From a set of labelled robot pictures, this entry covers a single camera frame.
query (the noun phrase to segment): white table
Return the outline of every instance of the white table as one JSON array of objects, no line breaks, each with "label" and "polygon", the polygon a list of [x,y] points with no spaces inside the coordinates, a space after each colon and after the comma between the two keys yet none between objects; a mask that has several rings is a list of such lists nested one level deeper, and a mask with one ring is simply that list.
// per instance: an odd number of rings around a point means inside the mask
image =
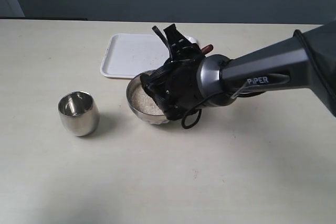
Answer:
[{"label": "white table", "polygon": [[[0,223],[335,223],[336,119],[311,91],[239,99],[187,131],[132,114],[128,80],[99,67],[113,34],[152,26],[0,20]],[[235,58],[316,26],[177,27]],[[101,113],[84,139],[57,111],[74,90]]]}]

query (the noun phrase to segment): stainless steel cup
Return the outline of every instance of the stainless steel cup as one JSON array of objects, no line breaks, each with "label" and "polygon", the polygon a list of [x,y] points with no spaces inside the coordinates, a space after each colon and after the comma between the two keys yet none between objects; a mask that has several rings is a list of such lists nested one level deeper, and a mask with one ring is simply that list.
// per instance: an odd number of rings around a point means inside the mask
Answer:
[{"label": "stainless steel cup", "polygon": [[75,91],[64,96],[58,103],[63,126],[75,136],[85,136],[98,127],[98,108],[89,93]]}]

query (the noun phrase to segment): white tray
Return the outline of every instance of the white tray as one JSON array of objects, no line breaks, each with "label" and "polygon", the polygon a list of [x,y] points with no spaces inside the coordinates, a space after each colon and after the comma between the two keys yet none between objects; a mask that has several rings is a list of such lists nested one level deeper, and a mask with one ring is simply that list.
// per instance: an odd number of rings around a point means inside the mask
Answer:
[{"label": "white tray", "polygon": [[[197,43],[195,38],[185,37]],[[132,79],[162,66],[168,57],[168,49],[157,35],[116,34],[111,38],[100,72],[109,78]]]}]

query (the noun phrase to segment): table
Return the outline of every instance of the table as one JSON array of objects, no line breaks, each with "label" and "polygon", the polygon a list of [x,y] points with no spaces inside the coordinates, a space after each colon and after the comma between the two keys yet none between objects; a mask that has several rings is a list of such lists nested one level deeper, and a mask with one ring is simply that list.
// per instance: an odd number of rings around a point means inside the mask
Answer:
[{"label": "table", "polygon": [[[153,25],[0,20],[0,223],[335,223],[336,119],[311,91],[207,109],[191,130],[132,114],[128,80],[99,68],[113,34]],[[177,24],[231,58],[315,27]],[[101,113],[85,138],[57,111],[74,90]]]}]

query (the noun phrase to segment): metal bowl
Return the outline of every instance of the metal bowl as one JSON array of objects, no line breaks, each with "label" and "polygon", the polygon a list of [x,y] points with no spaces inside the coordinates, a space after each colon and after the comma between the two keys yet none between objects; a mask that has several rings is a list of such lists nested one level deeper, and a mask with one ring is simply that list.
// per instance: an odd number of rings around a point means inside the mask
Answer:
[{"label": "metal bowl", "polygon": [[[153,72],[153,70],[150,71],[146,71],[143,73],[147,73],[147,74],[151,74]],[[136,77],[134,77],[130,83],[127,86],[127,90],[126,90],[126,97],[127,97],[127,101],[128,101],[128,105],[131,108],[131,110],[133,111],[133,113],[140,118],[141,120],[148,122],[150,124],[163,124],[163,123],[167,123],[169,122],[169,120],[166,118],[166,116],[162,113],[162,115],[149,115],[149,114],[145,114],[139,110],[137,110],[136,108],[134,108],[134,106],[132,105],[132,95],[133,92],[135,91],[135,89],[141,85],[141,81],[140,81],[140,75],[143,74],[140,73],[139,75],[137,75]]]}]

